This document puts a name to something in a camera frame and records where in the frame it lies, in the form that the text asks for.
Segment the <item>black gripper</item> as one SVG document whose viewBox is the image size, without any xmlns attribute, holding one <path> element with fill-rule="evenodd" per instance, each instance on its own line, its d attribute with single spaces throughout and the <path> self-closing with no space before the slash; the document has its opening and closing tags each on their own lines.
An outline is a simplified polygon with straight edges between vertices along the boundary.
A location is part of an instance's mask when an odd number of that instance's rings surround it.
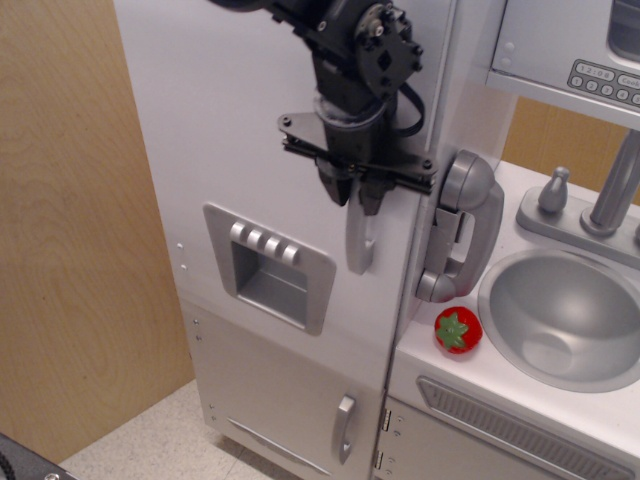
<svg viewBox="0 0 640 480">
<path fill-rule="evenodd" d="M 280 116 L 278 128 L 285 150 L 316 160 L 319 179 L 337 205 L 345 206 L 350 198 L 351 176 L 367 174 L 361 177 L 358 192 L 366 216 L 378 214 L 395 185 L 423 194 L 435 186 L 437 166 L 424 139 L 397 135 L 383 117 L 338 126 L 316 113 L 289 113 Z"/>
</svg>

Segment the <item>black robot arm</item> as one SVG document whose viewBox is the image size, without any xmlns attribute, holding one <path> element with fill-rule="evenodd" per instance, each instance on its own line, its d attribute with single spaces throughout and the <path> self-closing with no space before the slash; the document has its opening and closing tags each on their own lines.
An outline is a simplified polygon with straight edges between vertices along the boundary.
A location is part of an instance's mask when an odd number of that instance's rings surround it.
<svg viewBox="0 0 640 480">
<path fill-rule="evenodd" d="M 391 1 L 222 1 L 233 12 L 269 12 L 289 24 L 311 52 L 317 96 L 310 114 L 278 125 L 285 150 L 312 159 L 332 201 L 352 196 L 378 214 L 387 192 L 402 186 L 428 194 L 431 160 L 406 139 L 417 135 L 426 107 L 409 85 L 422 70 L 405 11 Z"/>
</svg>

